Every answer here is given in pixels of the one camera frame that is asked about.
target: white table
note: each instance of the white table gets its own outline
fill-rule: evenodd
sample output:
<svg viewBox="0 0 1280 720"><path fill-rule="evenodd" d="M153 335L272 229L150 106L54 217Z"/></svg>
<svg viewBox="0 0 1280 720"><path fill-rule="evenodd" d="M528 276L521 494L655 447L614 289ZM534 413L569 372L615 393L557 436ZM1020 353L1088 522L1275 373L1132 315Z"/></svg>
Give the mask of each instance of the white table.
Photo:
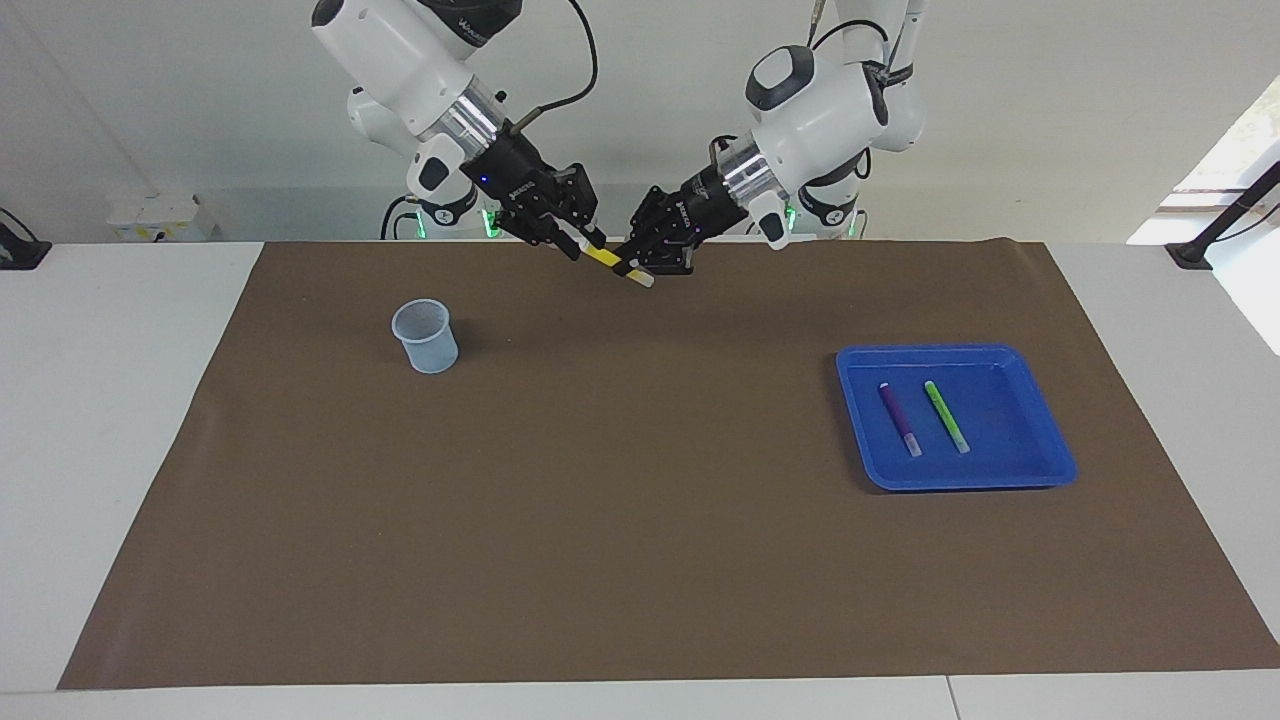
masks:
<svg viewBox="0 0 1280 720"><path fill-rule="evenodd" d="M54 693L260 250L59 246L0 274L0 717L1280 716L1280 671ZM1280 357L1161 249L1052 251L1280 635Z"/></svg>

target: green marker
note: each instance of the green marker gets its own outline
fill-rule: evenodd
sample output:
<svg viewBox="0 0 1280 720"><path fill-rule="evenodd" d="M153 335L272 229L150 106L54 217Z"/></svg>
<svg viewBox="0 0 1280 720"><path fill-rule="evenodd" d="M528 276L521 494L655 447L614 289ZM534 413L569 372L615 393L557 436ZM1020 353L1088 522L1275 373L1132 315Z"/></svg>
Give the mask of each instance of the green marker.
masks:
<svg viewBox="0 0 1280 720"><path fill-rule="evenodd" d="M956 450L960 451L960 455L969 452L969 441L964 439L964 433L960 432L960 425L956 423L955 416L951 415L947 401L942 400L942 392L938 391L938 386L933 380L928 380L924 383L924 392L929 395L929 400L933 401L933 409L938 411L938 418L942 419L942 424L951 433L951 441L956 443Z"/></svg>

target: brown mat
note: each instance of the brown mat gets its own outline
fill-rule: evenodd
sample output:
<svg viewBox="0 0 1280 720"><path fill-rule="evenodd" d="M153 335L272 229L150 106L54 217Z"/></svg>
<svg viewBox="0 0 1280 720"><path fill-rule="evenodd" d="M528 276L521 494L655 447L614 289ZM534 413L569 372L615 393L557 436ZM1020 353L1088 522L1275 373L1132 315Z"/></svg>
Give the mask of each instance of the brown mat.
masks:
<svg viewBox="0 0 1280 720"><path fill-rule="evenodd" d="M269 246L60 687L1280 666L1044 247L699 261ZM1079 482L877 492L835 352L919 342L1019 347Z"/></svg>

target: white robotic arm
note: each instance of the white robotic arm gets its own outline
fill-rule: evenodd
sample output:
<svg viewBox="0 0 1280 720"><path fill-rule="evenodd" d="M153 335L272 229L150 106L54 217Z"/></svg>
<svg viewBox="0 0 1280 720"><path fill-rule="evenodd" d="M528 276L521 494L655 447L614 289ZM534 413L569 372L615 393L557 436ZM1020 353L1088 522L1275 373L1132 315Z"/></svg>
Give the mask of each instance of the white robotic arm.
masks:
<svg viewBox="0 0 1280 720"><path fill-rule="evenodd" d="M348 100L352 123L411 158L408 188L434 220L460 218L479 186L502 204L500 228L576 260L582 247L561 223L604 245L586 170L543 161L465 64L521 9L522 0L320 0L311 24L361 85Z"/></svg>
<svg viewBox="0 0 1280 720"><path fill-rule="evenodd" d="M692 272L692 251L746 217L781 250L791 241L788 209L841 232L852 220L859 161L872 147L905 150L924 113L910 83L928 0L836 0L844 63L791 45L751 70L746 99L755 126L714 155L712 165L666 193L653 188L618 252L658 274Z"/></svg>

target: plastic cup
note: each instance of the plastic cup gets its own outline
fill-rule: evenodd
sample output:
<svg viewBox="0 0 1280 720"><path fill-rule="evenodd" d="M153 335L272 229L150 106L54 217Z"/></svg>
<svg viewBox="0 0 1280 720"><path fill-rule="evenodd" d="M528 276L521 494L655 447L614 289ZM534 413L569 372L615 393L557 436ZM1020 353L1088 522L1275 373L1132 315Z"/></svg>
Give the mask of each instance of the plastic cup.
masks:
<svg viewBox="0 0 1280 720"><path fill-rule="evenodd" d="M392 333L404 345L413 369L438 375L458 361L458 343L449 328L449 309L435 300L415 300L396 311Z"/></svg>

